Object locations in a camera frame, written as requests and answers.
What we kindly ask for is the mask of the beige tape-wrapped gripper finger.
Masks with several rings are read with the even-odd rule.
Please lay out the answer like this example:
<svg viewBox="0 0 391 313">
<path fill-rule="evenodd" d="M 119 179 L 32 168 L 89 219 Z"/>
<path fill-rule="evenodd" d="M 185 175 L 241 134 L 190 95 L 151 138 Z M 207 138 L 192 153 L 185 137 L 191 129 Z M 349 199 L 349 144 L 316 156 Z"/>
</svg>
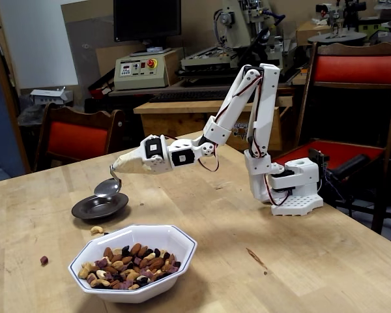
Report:
<svg viewBox="0 0 391 313">
<path fill-rule="evenodd" d="M 150 173 L 151 168 L 144 164 L 139 148 L 120 155 L 112 164 L 114 171 L 119 173 Z"/>
</svg>

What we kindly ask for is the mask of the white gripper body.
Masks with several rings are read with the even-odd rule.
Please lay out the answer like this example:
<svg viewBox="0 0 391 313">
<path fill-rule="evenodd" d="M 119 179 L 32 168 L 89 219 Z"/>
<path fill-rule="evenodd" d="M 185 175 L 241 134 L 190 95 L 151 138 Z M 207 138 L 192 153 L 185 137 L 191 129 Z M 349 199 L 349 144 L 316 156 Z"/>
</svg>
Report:
<svg viewBox="0 0 391 313">
<path fill-rule="evenodd" d="M 150 168 L 151 173 L 166 173 L 172 165 L 168 154 L 168 145 L 164 135 L 149 135 L 142 142 L 143 163 Z"/>
</svg>

